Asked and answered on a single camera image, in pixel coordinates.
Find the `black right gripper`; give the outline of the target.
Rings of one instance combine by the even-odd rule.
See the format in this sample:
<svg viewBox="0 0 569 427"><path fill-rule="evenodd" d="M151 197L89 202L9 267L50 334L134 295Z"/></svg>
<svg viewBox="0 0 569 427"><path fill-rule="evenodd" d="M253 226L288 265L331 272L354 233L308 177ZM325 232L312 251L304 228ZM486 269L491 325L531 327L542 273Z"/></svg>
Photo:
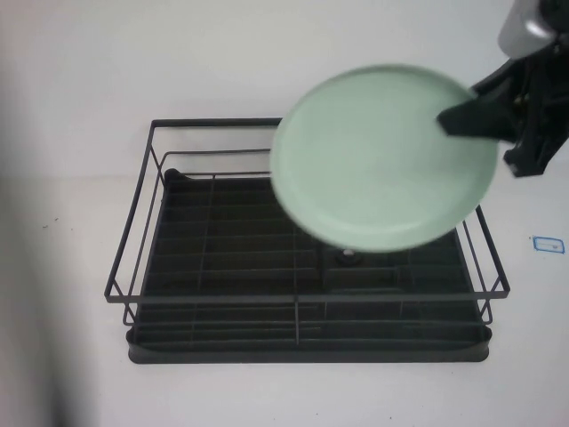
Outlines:
<svg viewBox="0 0 569 427"><path fill-rule="evenodd" d="M568 140L568 39L506 61L471 90L478 97L437 115L445 133L515 143L503 156L512 174L544 174Z"/></svg>

